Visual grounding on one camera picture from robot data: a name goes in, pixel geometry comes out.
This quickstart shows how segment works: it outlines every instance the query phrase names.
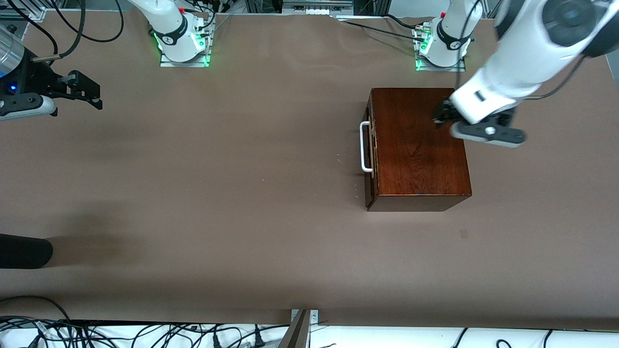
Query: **tabletop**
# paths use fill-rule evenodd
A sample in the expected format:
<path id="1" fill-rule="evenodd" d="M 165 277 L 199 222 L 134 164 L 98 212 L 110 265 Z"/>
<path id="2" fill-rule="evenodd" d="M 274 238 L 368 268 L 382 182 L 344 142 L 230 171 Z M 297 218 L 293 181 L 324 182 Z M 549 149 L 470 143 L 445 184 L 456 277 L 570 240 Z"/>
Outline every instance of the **tabletop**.
<path id="1" fill-rule="evenodd" d="M 117 16 L 88 12 L 85 33 L 114 35 Z M 73 41 L 56 14 L 43 26 L 61 51 Z M 466 142 L 470 199 L 370 213 L 358 145 L 370 90 L 452 87 L 453 73 L 418 72 L 406 39 L 327 16 L 235 15 L 201 69 L 159 67 L 147 30 L 129 11 L 118 40 L 82 40 L 54 64 L 98 82 L 102 111 L 58 100 L 56 118 L 0 124 L 0 232 L 56 252 L 44 269 L 0 270 L 3 297 L 108 320 L 285 322 L 319 308 L 332 324 L 619 327 L 619 93 L 604 57 L 519 107 L 520 148 Z M 493 22 L 475 37 L 465 80 L 496 48 Z M 51 52 L 34 28 L 25 45 Z"/>

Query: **brown wooden drawer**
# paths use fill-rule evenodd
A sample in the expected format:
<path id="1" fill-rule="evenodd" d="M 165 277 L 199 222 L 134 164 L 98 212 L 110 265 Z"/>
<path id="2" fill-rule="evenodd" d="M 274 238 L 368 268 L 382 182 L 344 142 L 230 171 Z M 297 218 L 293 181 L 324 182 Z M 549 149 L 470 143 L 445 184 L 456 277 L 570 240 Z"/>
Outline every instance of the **brown wooden drawer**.
<path id="1" fill-rule="evenodd" d="M 360 126 L 369 211 L 445 211 L 471 196 L 464 142 L 436 129 L 453 89 L 373 89 Z"/>

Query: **black cylindrical object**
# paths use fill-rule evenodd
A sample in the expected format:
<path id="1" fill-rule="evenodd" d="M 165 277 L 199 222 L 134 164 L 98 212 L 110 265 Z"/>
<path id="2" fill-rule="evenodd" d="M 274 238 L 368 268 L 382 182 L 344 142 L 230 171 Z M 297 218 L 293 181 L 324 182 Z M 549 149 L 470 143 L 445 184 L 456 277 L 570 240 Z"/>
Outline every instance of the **black cylindrical object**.
<path id="1" fill-rule="evenodd" d="M 45 239 L 0 234 L 0 268 L 41 268 L 53 251 Z"/>

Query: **wooden cabinet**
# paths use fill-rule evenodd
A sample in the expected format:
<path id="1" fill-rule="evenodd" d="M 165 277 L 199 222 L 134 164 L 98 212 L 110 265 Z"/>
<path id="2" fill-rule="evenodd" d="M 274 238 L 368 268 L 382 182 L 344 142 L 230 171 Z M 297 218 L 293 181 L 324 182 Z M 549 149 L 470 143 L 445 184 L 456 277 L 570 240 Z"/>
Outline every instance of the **wooden cabinet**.
<path id="1" fill-rule="evenodd" d="M 369 211 L 445 211 L 471 196 L 464 142 L 437 129 L 453 89 L 373 89 L 360 125 Z"/>

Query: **drawer front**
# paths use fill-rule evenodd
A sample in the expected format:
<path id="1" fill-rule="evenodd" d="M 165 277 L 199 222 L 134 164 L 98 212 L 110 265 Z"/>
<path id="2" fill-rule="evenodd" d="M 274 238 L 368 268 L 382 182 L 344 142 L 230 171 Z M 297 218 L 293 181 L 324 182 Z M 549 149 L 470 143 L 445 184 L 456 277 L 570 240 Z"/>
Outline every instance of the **drawer front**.
<path id="1" fill-rule="evenodd" d="M 374 132 L 374 118 L 372 117 L 372 102 L 368 102 L 363 115 L 364 121 L 370 125 L 363 128 L 363 155 L 365 163 L 372 168 L 371 173 L 365 173 L 365 206 L 370 207 L 378 197 L 378 171 L 376 168 L 376 133 Z"/>

